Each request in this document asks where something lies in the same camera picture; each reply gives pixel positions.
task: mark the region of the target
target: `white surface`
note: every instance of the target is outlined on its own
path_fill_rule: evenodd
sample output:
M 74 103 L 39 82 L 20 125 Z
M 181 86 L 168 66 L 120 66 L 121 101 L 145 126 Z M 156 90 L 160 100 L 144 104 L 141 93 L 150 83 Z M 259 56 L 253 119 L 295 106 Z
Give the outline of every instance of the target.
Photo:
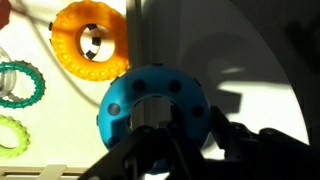
M 23 2 L 34 13 L 32 16 L 49 24 L 60 9 L 73 1 Z M 107 2 L 124 14 L 124 0 Z M 63 76 L 62 72 L 65 71 L 61 71 L 51 58 L 53 53 L 48 40 L 48 24 L 36 24 L 41 38 L 45 40 L 45 44 L 42 44 L 30 23 L 26 17 L 12 13 L 10 24 L 0 31 L 0 46 L 12 59 L 23 59 L 38 67 L 44 75 L 47 89 L 43 99 L 31 107 L 16 110 L 0 108 L 1 114 L 21 120 L 31 134 L 29 149 L 17 158 L 0 159 L 0 166 L 67 164 L 70 167 L 90 167 L 107 152 L 95 121 L 98 105 L 109 82 L 87 82 L 66 72 L 76 87 L 91 100 L 87 101 Z M 32 88 L 30 81 L 20 74 L 14 93 L 28 95 Z M 220 88 L 242 93 L 240 112 L 228 114 L 230 120 L 244 123 L 254 132 L 263 127 L 274 127 L 308 143 L 302 114 L 289 85 L 223 82 Z M 259 123 L 254 122 L 254 119 L 259 119 Z M 221 157 L 216 147 L 213 150 L 206 152 L 206 156 Z

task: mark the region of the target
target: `orange teething ring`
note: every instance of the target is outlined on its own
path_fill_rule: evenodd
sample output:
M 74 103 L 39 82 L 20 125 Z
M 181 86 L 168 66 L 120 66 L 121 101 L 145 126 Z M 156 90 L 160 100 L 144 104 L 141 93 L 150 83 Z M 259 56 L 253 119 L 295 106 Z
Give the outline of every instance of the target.
M 114 52 L 104 62 L 83 57 L 80 38 L 87 24 L 106 28 L 114 40 Z M 126 20 L 102 2 L 84 0 L 71 3 L 52 24 L 51 45 L 63 67 L 85 80 L 111 80 L 124 73 L 129 65 Z

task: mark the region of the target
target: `green teething ring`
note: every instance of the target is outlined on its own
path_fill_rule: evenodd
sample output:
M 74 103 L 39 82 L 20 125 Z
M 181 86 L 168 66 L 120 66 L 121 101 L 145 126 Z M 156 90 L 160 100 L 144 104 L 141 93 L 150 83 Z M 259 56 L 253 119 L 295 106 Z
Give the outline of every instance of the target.
M 10 128 L 19 139 L 19 145 L 15 148 L 7 148 L 0 144 L 0 157 L 17 157 L 28 149 L 30 134 L 28 134 L 27 128 L 21 125 L 20 121 L 0 115 L 0 126 Z
M 42 98 L 45 91 L 45 81 L 42 74 L 36 67 L 24 61 L 3 62 L 0 64 L 0 73 L 5 71 L 20 71 L 25 73 L 27 76 L 30 76 L 34 81 L 35 91 L 31 97 L 21 99 L 19 101 L 10 101 L 0 98 L 0 106 L 13 109 L 24 108 L 26 106 L 31 106 Z

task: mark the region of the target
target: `yellow teething ring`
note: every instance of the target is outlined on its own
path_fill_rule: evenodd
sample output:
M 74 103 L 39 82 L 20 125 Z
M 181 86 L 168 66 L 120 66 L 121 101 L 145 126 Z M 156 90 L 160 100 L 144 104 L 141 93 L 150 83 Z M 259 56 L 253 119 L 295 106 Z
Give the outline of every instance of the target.
M 83 57 L 80 38 L 87 24 L 106 28 L 114 40 L 114 52 L 104 62 Z M 129 65 L 126 20 L 102 2 L 84 0 L 71 3 L 53 22 L 51 45 L 63 67 L 85 80 L 104 81 L 124 73 Z
M 14 120 L 12 117 L 0 115 L 0 126 L 11 129 L 19 139 L 19 145 L 15 148 L 7 148 L 0 144 L 0 157 L 16 157 L 28 149 L 30 135 L 27 132 L 27 128 L 22 126 L 20 121 Z

